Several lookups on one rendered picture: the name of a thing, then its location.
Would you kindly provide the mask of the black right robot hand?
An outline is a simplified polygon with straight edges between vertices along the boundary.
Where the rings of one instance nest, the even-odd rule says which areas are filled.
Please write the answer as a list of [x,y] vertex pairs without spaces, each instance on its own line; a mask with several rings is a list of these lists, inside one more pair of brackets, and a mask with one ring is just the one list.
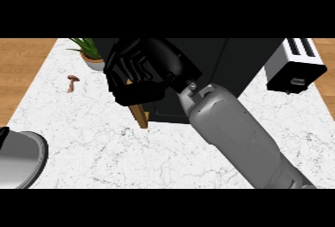
[[203,71],[166,38],[122,38],[113,45],[104,74],[122,106],[156,102],[172,88],[178,93]]

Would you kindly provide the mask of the black cabinet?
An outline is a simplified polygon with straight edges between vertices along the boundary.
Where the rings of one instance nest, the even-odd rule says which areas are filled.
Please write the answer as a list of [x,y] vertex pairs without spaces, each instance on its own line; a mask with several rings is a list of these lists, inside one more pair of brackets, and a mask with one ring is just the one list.
[[[210,83],[223,86],[240,97],[284,38],[167,38],[203,71],[198,89]],[[99,54],[108,59],[120,38],[94,38]],[[150,121],[189,124],[176,91],[169,88],[166,98],[144,104]]]

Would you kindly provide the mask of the green potted plant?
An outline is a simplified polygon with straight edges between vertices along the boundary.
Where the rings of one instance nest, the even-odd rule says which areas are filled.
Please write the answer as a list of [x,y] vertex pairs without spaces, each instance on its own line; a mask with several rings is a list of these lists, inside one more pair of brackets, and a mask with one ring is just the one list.
[[99,54],[98,46],[92,38],[71,38],[71,41],[79,45],[76,51],[80,52],[82,58],[92,70],[102,72],[105,60]]

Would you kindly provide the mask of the small brown mushroom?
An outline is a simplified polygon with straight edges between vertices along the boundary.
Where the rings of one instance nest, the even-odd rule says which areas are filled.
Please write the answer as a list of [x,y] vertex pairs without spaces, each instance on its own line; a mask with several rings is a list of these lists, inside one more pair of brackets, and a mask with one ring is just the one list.
[[80,82],[80,79],[76,75],[68,75],[68,80],[70,80],[70,87],[68,87],[68,93],[74,92],[76,90],[76,82]]

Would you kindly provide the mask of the white and black toaster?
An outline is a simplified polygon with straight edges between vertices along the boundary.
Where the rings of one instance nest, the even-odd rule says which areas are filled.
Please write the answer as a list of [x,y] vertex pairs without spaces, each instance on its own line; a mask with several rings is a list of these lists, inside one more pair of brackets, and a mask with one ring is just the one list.
[[310,38],[285,38],[265,65],[268,90],[300,94],[328,67]]

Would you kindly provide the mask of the grey round pot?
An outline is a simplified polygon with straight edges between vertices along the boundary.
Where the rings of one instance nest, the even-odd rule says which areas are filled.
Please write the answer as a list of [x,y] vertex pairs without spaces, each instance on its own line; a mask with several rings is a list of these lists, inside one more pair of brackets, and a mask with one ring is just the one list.
[[32,131],[0,128],[0,189],[29,189],[49,159],[45,137]]

